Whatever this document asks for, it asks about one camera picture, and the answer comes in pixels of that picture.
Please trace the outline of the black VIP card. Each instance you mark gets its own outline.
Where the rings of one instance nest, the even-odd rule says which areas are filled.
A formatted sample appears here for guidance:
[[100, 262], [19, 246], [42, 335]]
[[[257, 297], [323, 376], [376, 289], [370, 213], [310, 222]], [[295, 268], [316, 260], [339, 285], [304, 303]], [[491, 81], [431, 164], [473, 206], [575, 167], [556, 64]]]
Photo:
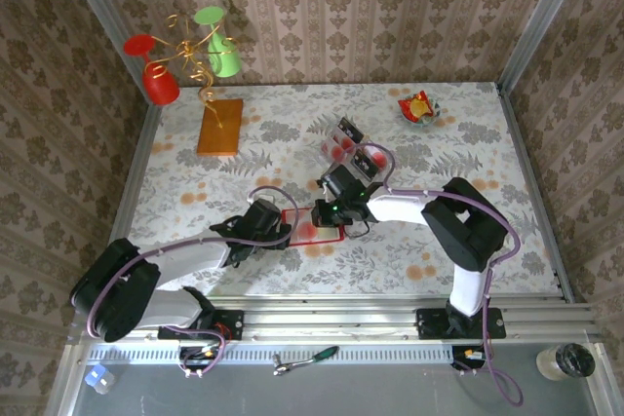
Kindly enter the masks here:
[[362, 142], [365, 137], [364, 133], [347, 117], [342, 117], [337, 127], [355, 143]]
[[367, 180], [374, 180], [379, 174], [379, 166], [361, 149], [354, 152], [351, 164]]

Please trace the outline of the glass jar black lid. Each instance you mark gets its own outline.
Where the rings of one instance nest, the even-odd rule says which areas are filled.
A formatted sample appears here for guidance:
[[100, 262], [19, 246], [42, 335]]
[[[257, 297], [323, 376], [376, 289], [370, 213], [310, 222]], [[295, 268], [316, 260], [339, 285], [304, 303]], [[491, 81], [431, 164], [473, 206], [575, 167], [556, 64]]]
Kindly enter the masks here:
[[590, 351], [576, 343], [543, 350], [537, 354], [535, 361], [541, 375], [551, 381], [587, 378], [596, 369], [596, 362]]

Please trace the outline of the red plastic wine glass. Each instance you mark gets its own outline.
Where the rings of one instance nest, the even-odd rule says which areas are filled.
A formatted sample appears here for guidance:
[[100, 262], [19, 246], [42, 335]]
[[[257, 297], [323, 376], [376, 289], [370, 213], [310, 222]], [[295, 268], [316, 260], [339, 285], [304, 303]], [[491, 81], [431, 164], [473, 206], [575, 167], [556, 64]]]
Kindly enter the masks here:
[[156, 39], [151, 35], [138, 34], [125, 42], [123, 50], [129, 57], [143, 59], [142, 83], [147, 96], [155, 106], [166, 106], [179, 97], [179, 86], [163, 61], [150, 58], [155, 45]]

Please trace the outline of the black connector bracket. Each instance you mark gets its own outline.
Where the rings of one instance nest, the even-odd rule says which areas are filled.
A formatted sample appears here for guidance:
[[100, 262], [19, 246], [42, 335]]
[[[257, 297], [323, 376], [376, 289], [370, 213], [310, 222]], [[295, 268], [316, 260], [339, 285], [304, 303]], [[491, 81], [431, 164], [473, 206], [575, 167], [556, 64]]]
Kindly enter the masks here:
[[220, 353], [219, 346], [180, 347], [178, 350], [179, 367], [189, 374], [205, 373], [213, 365]]
[[453, 345], [451, 366], [458, 371], [473, 371], [484, 368], [487, 364], [485, 346]]

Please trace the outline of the floral patterned table cover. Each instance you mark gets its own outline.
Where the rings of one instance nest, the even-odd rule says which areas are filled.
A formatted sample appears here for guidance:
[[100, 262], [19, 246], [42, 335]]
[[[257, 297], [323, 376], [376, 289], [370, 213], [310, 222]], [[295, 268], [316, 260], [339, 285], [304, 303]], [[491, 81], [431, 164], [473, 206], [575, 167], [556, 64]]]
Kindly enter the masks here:
[[[420, 91], [441, 108], [426, 127], [409, 122], [398, 104]], [[496, 267], [494, 294], [561, 295], [494, 84], [247, 86], [218, 94], [243, 101], [238, 154], [197, 155], [203, 110], [196, 91], [183, 90], [148, 124], [133, 243], [199, 234], [244, 212], [255, 187], [280, 207], [310, 207], [322, 195], [316, 182], [328, 166], [321, 143], [330, 124], [346, 116], [393, 152], [392, 187], [438, 189], [460, 176], [510, 221], [522, 247]], [[451, 261], [426, 227], [386, 222], [355, 225], [338, 243], [263, 250], [237, 268], [200, 271], [182, 283], [210, 296], [447, 295], [452, 277]]]

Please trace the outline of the aluminium front extrusion rail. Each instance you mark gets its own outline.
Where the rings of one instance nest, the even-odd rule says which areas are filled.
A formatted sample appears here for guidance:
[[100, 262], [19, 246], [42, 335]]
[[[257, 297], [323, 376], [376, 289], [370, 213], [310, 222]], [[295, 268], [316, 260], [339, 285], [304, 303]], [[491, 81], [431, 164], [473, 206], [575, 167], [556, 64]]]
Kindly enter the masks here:
[[[416, 313], [442, 308], [440, 297], [222, 297], [218, 309], [244, 312], [243, 341], [269, 344], [407, 344], [418, 339]], [[495, 297], [506, 337], [500, 343], [598, 342], [600, 328], [583, 303], [537, 297]]]

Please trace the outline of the red snack packet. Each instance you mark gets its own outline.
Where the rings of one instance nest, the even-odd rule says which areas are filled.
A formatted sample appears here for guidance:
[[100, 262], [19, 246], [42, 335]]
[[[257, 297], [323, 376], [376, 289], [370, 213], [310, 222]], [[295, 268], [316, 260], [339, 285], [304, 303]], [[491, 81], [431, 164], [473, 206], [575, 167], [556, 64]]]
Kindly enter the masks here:
[[424, 91], [399, 99], [398, 104], [403, 116], [415, 124], [429, 122], [436, 116], [434, 106]]

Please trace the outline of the aluminium corner post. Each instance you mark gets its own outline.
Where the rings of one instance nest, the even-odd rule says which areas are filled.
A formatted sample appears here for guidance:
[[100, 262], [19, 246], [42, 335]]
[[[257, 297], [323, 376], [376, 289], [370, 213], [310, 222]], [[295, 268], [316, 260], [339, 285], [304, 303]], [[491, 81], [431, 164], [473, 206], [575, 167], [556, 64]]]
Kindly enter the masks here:
[[502, 93], [508, 95], [513, 91], [564, 1], [539, 0], [537, 2], [525, 30], [497, 81]]
[[126, 27], [119, 16], [119, 11], [113, 5], [113, 0], [87, 0], [87, 2], [97, 16], [98, 21], [110, 39], [115, 51], [132, 76], [143, 100], [148, 103], [149, 99], [142, 84], [142, 70], [140, 65], [134, 58], [127, 56], [123, 51], [123, 46], [125, 41], [130, 37], [131, 31]]

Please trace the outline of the green plastic wine glass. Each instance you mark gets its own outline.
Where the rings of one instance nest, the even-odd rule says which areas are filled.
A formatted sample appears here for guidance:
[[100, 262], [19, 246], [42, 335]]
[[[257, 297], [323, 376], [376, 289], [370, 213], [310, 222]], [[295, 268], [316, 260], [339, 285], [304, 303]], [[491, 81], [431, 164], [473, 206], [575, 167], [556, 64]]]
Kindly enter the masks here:
[[198, 25], [210, 29], [208, 35], [200, 41], [199, 49], [208, 54], [210, 66], [217, 78], [233, 77], [242, 69], [238, 46], [225, 33], [224, 18], [225, 12], [218, 6], [205, 7], [194, 16]]

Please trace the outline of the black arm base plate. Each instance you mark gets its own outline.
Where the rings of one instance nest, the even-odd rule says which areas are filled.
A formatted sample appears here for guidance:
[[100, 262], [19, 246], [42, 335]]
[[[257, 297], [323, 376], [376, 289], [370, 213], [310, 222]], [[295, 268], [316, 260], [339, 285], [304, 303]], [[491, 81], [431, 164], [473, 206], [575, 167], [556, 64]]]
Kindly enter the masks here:
[[215, 310], [198, 318], [188, 328], [175, 331], [174, 326], [163, 326], [158, 330], [160, 340], [208, 340], [215, 336], [208, 333], [220, 333], [226, 341], [240, 341], [244, 330], [244, 312], [242, 310]]
[[[480, 310], [467, 318], [446, 308], [417, 309], [415, 325], [422, 340], [483, 338], [484, 313]], [[491, 339], [504, 339], [507, 336], [502, 312], [498, 308], [487, 309], [487, 336]]]

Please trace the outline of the small blue white plastic box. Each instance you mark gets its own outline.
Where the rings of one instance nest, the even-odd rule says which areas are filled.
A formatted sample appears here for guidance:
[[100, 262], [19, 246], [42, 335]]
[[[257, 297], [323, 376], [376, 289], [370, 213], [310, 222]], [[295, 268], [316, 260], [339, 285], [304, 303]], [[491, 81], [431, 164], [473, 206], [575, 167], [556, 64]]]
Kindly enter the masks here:
[[84, 382], [99, 395], [106, 395], [116, 383], [114, 374], [104, 365], [95, 364], [85, 375]]

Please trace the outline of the clear plastic compartment box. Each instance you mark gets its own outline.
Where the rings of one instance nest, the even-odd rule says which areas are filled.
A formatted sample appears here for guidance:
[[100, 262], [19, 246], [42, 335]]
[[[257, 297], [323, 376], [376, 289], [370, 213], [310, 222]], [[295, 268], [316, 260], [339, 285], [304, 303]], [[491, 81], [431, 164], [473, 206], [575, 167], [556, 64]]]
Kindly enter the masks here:
[[[341, 131], [341, 130], [337, 127], [337, 124], [338, 124], [339, 120], [337, 120], [335, 123], [331, 123], [331, 124], [330, 124], [329, 129], [326, 131], [326, 136], [325, 136], [325, 138], [324, 138], [323, 142], [324, 142], [327, 138], [332, 138], [332, 134], [333, 134], [333, 133], [335, 133], [335, 132], [344, 134], [344, 133], [343, 133], [343, 132], [342, 132], [342, 131]], [[321, 154], [321, 157], [322, 157], [322, 158], [323, 158], [326, 162], [328, 162], [328, 163], [330, 164], [330, 168], [335, 167], [335, 166], [337, 166], [337, 165], [344, 165], [345, 167], [347, 167], [347, 168], [349, 169], [349, 171], [350, 171], [350, 172], [351, 172], [351, 173], [352, 173], [352, 174], [353, 174], [353, 175], [354, 175], [357, 179], [361, 180], [361, 181], [362, 181], [362, 182], [364, 182], [365, 184], [368, 184], [368, 183], [370, 183], [370, 182], [381, 182], [381, 181], [382, 181], [382, 179], [383, 179], [383, 177], [386, 175], [387, 171], [389, 170], [389, 158], [388, 158], [387, 154], [386, 154], [383, 150], [379, 149], [378, 147], [376, 147], [376, 146], [374, 146], [374, 145], [372, 144], [372, 141], [371, 141], [371, 139], [370, 139], [370, 137], [369, 137], [368, 135], [366, 135], [365, 133], [364, 133], [364, 135], [365, 135], [365, 137], [364, 137], [364, 139], [363, 139], [363, 141], [362, 141], [362, 142], [360, 142], [360, 143], [355, 143], [355, 145], [354, 145], [354, 146], [352, 146], [351, 148], [349, 148], [349, 149], [347, 149], [347, 150], [344, 150], [344, 151], [345, 151], [345, 153], [346, 153], [346, 155], [345, 155], [345, 157], [344, 157], [344, 159], [343, 159], [343, 161], [342, 161], [342, 162], [340, 162], [340, 163], [339, 163], [339, 162], [334, 162], [334, 163], [329, 162], [329, 161], [328, 161], [328, 160], [327, 160], [327, 159], [326, 159], [326, 158], [322, 155], [322, 153], [321, 153], [321, 146], [320, 146], [320, 154]], [[387, 157], [387, 159], [388, 159], [388, 165], [387, 165], [387, 167], [386, 167], [384, 170], [379, 170], [379, 174], [377, 175], [377, 177], [376, 177], [374, 180], [367, 180], [366, 178], [364, 178], [364, 177], [363, 177], [363, 176], [362, 176], [362, 175], [361, 175], [361, 174], [360, 174], [360, 173], [359, 173], [359, 172], [358, 172], [358, 171], [357, 171], [357, 170], [356, 170], [356, 169], [352, 166], [352, 164], [351, 164], [351, 160], [352, 160], [352, 157], [353, 157], [353, 155], [354, 155], [354, 152], [355, 152], [357, 149], [361, 149], [361, 150], [363, 150], [363, 151], [365, 151], [365, 152], [367, 153], [367, 150], [368, 150], [368, 149], [372, 149], [372, 148], [377, 148], [377, 149], [379, 149], [379, 150], [383, 151], [383, 152], [386, 154], [386, 157]]]

